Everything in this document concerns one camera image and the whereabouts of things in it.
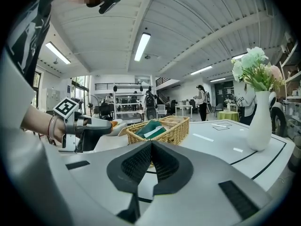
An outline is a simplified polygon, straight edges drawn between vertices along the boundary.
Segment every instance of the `white cabinet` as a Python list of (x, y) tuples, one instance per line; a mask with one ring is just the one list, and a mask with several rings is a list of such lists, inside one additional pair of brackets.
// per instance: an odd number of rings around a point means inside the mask
[(41, 109), (43, 111), (52, 111), (60, 100), (60, 91), (54, 89), (43, 89), (41, 94)]

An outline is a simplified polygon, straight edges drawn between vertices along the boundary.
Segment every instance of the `railing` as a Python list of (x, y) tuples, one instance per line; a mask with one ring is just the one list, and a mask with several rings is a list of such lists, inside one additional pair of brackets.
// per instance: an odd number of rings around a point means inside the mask
[[(118, 87), (118, 85), (141, 85), (141, 83), (115, 83), (115, 85)], [(95, 84), (95, 90), (99, 89), (113, 89), (114, 83), (98, 83)]]
[(162, 95), (160, 92), (157, 91), (157, 95), (164, 104), (166, 104), (168, 102), (168, 99), (164, 95)]
[(167, 78), (159, 78), (156, 80), (156, 86), (159, 86), (161, 84), (163, 84), (164, 82), (166, 81), (169, 81), (170, 79), (167, 79)]

